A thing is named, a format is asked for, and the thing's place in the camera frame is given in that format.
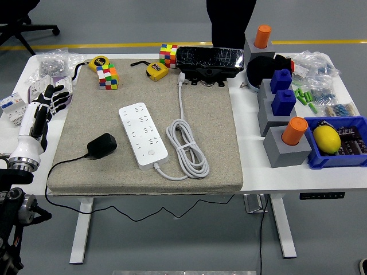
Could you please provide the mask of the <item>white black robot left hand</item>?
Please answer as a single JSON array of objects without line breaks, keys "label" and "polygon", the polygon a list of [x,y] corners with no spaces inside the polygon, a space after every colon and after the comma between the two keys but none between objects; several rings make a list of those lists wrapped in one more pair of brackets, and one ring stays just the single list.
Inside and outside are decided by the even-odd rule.
[{"label": "white black robot left hand", "polygon": [[12,169],[38,169],[40,155],[46,151],[48,122],[52,115],[64,108],[69,92],[63,85],[46,87],[26,108],[18,134],[18,146],[10,155],[8,167]]}]

